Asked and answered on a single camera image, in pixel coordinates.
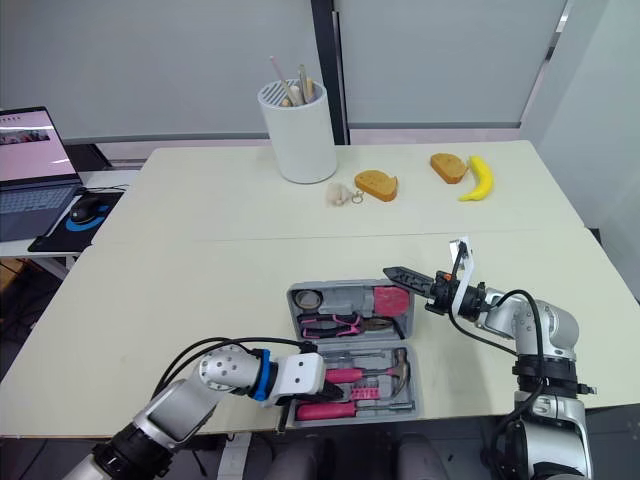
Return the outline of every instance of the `blue mouse pad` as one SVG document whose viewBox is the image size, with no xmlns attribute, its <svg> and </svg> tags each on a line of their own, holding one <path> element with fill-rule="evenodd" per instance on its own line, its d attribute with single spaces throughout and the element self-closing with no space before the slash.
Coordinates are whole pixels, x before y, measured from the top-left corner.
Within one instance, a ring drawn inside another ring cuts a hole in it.
<svg viewBox="0 0 640 480">
<path fill-rule="evenodd" d="M 49 236 L 37 237 L 30 252 L 82 252 L 91 245 L 93 236 L 122 196 L 117 193 L 85 193 L 80 200 L 95 199 L 100 205 L 96 215 L 83 223 L 75 223 L 67 214 Z"/>
</svg>

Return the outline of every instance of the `laptop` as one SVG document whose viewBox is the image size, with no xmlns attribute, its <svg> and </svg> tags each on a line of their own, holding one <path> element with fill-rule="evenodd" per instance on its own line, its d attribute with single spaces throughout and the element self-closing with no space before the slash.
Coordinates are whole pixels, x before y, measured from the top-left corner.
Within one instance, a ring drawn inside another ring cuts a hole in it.
<svg viewBox="0 0 640 480">
<path fill-rule="evenodd" d="M 81 186 L 45 107 L 0 111 L 0 241 L 44 235 Z"/>
</svg>

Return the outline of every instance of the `banana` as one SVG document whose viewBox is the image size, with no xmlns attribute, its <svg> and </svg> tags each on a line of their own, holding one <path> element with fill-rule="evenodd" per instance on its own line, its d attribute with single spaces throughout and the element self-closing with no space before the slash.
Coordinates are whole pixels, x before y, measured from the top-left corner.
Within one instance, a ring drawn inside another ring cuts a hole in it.
<svg viewBox="0 0 640 480">
<path fill-rule="evenodd" d="M 482 157 L 472 155 L 469 158 L 469 167 L 476 177 L 476 188 L 458 198 L 461 202 L 482 200 L 489 195 L 491 187 L 493 187 L 493 173 Z"/>
</svg>

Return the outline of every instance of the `white table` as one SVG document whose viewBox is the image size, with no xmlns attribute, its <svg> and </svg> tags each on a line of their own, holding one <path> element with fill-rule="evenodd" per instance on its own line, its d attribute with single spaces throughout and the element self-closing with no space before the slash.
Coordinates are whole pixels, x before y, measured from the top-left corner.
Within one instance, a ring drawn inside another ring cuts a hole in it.
<svg viewBox="0 0 640 480">
<path fill-rule="evenodd" d="M 223 335 L 292 338 L 285 292 L 299 281 L 381 278 L 385 266 L 448 269 L 458 234 L 291 240 L 166 241 L 85 250 L 0 385 L 3 435 L 99 436 L 146 403 L 184 346 Z M 580 324 L 587 407 L 640 402 L 640 308 L 586 229 L 471 234 L 474 284 L 524 288 Z M 419 362 L 420 418 L 504 414 L 513 407 L 513 357 L 416 307 L 409 339 Z M 471 324 L 466 328 L 473 329 Z M 286 350 L 274 346 L 273 351 Z M 228 396 L 202 432 L 271 429 L 278 408 Z"/>
<path fill-rule="evenodd" d="M 431 168 L 437 152 L 484 156 L 495 189 L 481 202 L 457 198 L 475 185 L 447 185 Z M 309 238 L 578 228 L 583 224 L 527 141 L 337 147 L 330 181 L 380 169 L 399 180 L 389 203 L 325 203 L 327 184 L 280 177 L 271 147 L 156 150 L 94 244 L 175 240 Z"/>
<path fill-rule="evenodd" d="M 138 170 L 103 170 L 97 172 L 79 172 L 79 175 L 83 186 L 86 188 L 103 188 L 116 185 L 130 185 L 137 173 Z M 73 203 L 75 203 L 79 198 L 80 197 L 78 196 L 73 199 L 65 211 L 60 215 L 56 225 L 60 220 L 66 217 Z M 0 258 L 29 258 L 53 275 L 60 279 L 64 279 L 68 273 L 68 269 L 53 260 L 51 257 L 67 257 L 67 264 L 70 266 L 73 263 L 72 257 L 79 255 L 80 252 L 30 252 L 28 248 L 34 240 L 35 238 L 29 238 L 24 240 L 13 240 L 10 242 L 0 242 Z"/>
</svg>

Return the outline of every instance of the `keychain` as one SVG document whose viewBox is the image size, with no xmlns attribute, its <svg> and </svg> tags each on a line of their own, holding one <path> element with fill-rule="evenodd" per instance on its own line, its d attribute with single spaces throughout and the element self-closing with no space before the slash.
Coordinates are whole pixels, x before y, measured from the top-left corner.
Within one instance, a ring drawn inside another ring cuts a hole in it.
<svg viewBox="0 0 640 480">
<path fill-rule="evenodd" d="M 327 202 L 331 205 L 341 206 L 351 200 L 352 203 L 360 204 L 364 200 L 364 193 L 356 190 L 353 193 L 342 183 L 330 183 L 327 187 Z"/>
</svg>

